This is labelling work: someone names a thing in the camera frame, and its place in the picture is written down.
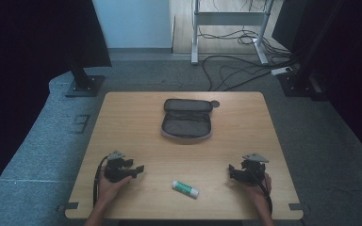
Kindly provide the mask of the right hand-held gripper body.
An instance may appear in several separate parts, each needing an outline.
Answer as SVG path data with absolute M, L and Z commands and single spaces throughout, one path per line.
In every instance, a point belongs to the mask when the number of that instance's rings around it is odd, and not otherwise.
M 249 184 L 259 184 L 265 178 L 265 164 L 269 160 L 259 153 L 245 154 L 241 162 L 242 172 L 244 173 L 243 182 Z

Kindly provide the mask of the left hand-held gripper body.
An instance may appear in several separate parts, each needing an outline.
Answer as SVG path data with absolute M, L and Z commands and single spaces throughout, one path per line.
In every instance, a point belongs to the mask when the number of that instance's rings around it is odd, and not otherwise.
M 124 166 L 124 158 L 125 155 L 119 151 L 114 151 L 107 157 L 104 175 L 110 182 L 120 182 L 123 178 L 128 176 L 126 170 L 129 167 Z

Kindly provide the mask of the person's left hand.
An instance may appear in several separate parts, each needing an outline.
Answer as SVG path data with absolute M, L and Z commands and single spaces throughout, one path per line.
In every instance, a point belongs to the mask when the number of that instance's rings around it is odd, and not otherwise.
M 123 178 L 120 182 L 112 183 L 107 178 L 101 178 L 98 184 L 98 200 L 101 205 L 109 205 L 114 201 L 120 190 L 132 181 L 132 177 Z

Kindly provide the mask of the person's right hand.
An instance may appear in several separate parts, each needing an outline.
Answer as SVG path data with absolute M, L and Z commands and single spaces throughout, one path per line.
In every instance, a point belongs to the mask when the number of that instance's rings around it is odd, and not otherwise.
M 268 173 L 265 173 L 265 178 L 261 182 L 262 186 L 267 189 L 268 193 L 272 190 L 272 179 Z M 267 206 L 266 195 L 259 185 L 243 184 L 243 189 L 254 204 L 254 206 Z

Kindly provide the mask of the green and white glue stick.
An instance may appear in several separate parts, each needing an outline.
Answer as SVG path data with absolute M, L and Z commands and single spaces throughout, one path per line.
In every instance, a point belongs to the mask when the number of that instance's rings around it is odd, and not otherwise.
M 193 199 L 196 199 L 199 195 L 199 191 L 196 188 L 194 188 L 192 186 L 188 186 L 179 181 L 173 181 L 172 188 L 178 192 L 181 192 L 187 196 L 192 197 Z

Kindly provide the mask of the floor socket cover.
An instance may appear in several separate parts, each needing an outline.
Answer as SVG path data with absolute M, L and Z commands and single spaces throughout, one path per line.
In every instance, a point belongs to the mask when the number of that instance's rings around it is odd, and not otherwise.
M 70 133 L 71 134 L 83 134 L 88 125 L 90 115 L 76 115 L 71 124 Z

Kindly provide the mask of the open grey pencil case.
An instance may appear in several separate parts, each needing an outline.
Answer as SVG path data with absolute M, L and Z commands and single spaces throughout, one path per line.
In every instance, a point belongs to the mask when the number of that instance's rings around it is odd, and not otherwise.
M 183 139 L 207 138 L 212 134 L 210 114 L 220 106 L 217 100 L 167 99 L 161 134 Z

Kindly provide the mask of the black metal stand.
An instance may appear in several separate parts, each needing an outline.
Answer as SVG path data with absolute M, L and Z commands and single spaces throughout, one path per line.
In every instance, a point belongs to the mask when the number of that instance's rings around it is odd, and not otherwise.
M 83 51 L 67 48 L 64 59 L 74 78 L 65 96 L 95 97 L 106 78 L 103 75 L 87 75 L 85 68 L 91 66 L 89 55 Z
M 345 0 L 285 0 L 273 36 L 300 64 L 296 73 L 279 75 L 281 87 L 288 97 L 316 95 L 310 81 L 326 35 Z

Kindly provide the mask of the white power strip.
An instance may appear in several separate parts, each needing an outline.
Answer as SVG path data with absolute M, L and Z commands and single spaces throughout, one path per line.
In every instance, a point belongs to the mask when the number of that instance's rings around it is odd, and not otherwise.
M 290 73 L 290 72 L 293 72 L 293 69 L 291 67 L 283 67 L 283 68 L 271 70 L 271 75 L 276 76 L 278 74 Z

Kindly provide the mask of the black curtain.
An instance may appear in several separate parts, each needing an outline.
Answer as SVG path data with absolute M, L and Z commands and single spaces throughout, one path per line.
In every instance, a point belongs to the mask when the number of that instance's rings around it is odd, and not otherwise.
M 0 0 L 0 174 L 66 72 L 110 66 L 92 0 Z
M 345 0 L 320 50 L 310 81 L 362 143 L 362 0 Z

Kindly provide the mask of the white desk frame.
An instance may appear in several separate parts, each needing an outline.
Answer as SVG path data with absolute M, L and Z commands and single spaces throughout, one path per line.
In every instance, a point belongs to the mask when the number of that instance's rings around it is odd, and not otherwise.
M 269 61 L 264 53 L 262 42 L 268 21 L 271 16 L 274 0 L 265 3 L 263 11 L 240 11 L 240 12 L 201 12 L 199 10 L 200 0 L 192 0 L 192 43 L 191 43 L 191 64 L 197 65 L 198 60 L 198 29 L 200 25 L 242 25 L 260 26 L 259 33 L 254 42 L 254 48 L 262 65 L 267 65 Z

